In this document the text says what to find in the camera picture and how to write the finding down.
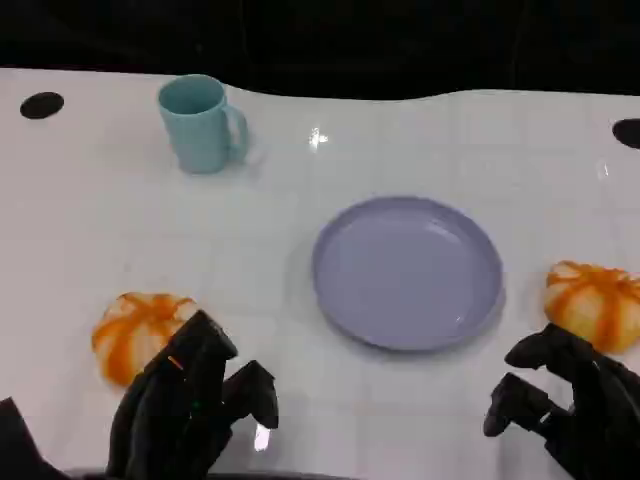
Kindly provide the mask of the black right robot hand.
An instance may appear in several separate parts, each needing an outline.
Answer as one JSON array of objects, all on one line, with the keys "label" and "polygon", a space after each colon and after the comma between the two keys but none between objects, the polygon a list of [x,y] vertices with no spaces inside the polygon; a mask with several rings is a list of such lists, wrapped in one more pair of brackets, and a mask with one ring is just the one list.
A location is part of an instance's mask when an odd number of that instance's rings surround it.
[{"label": "black right robot hand", "polygon": [[572,407],[507,373],[491,393],[487,437],[515,423],[545,440],[550,456],[574,479],[639,477],[639,376],[586,340],[554,325],[520,340],[505,356],[516,368],[546,368],[569,382]]}]

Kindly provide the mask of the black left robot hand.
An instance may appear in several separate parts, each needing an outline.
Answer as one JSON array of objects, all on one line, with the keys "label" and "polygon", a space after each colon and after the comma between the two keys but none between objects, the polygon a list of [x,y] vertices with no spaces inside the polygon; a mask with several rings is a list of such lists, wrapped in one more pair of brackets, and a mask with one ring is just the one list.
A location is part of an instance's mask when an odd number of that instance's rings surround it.
[{"label": "black left robot hand", "polygon": [[196,311],[127,389],[114,415],[106,475],[113,479],[203,479],[248,416],[279,425],[274,377],[252,360],[231,377],[238,350]]}]

